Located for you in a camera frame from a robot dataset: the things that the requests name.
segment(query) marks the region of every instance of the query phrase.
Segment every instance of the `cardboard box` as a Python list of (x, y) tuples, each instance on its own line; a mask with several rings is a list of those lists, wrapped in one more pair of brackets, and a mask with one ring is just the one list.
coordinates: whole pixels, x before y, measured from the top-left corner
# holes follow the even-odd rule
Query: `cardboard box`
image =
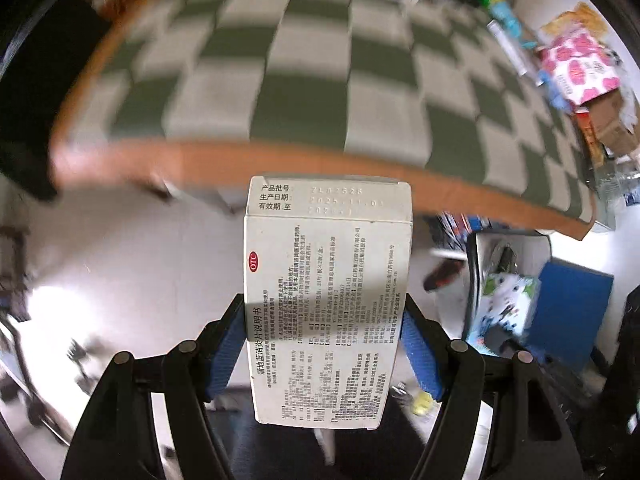
[(620, 121), (613, 121), (609, 126), (596, 133), (598, 140), (607, 146), (615, 156), (631, 153), (640, 144), (635, 132), (630, 132)]
[(411, 239), (407, 183), (252, 178), (244, 301), (258, 422), (378, 427)]
[(622, 94), (615, 89), (584, 104), (589, 110), (593, 130), (598, 135), (617, 121), (622, 110)]
[[(619, 90), (591, 100), (586, 105), (594, 134), (614, 155), (626, 155), (638, 147), (640, 144), (640, 122), (631, 132), (620, 121), (623, 102)], [(640, 119), (640, 106), (637, 101), (636, 116)]]

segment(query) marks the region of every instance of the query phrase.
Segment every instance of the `checkered table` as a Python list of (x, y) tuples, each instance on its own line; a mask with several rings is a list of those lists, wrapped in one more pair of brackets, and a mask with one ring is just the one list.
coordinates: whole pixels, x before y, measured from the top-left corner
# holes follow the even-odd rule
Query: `checkered table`
[(588, 222), (571, 121), (517, 77), (486, 22), (429, 0), (154, 0), (102, 70), (70, 142), (321, 146)]

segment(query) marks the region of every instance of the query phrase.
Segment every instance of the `floor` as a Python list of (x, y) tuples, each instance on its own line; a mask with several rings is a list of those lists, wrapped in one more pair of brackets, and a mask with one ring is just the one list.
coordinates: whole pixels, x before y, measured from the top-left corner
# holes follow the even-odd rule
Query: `floor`
[(24, 414), (19, 400), (5, 404), (0, 400), (0, 412), (22, 450), (45, 480), (58, 480), (65, 461), (66, 447), (57, 443), (49, 430), (34, 428)]
[[(242, 192), (226, 193), (230, 202), (235, 196)], [(78, 190), (65, 193), (55, 205), (18, 202), (14, 214), (31, 230), (33, 320), (28, 323), (33, 324), (30, 337), (43, 341), (42, 350), (27, 359), (43, 362), (40, 371), (32, 370), (36, 388), (53, 399), (71, 426), (86, 404), (74, 384), (77, 372), (65, 357), (72, 338), (100, 348), (87, 367), (89, 374), (99, 375), (119, 350), (144, 357), (195, 338), (242, 291), (242, 214), (229, 216), (191, 196), (163, 203), (133, 188)], [(436, 319), (434, 295), (421, 287), (438, 261), (425, 239), (418, 226), (410, 291), (425, 316)], [(447, 315), (455, 331), (456, 315)], [(58, 370), (55, 387), (47, 380), (51, 369)], [(401, 379), (413, 376), (406, 358), (398, 359), (396, 369)], [(248, 384), (244, 350), (230, 384)], [(154, 396), (154, 411), (159, 443), (170, 445), (161, 396)]]

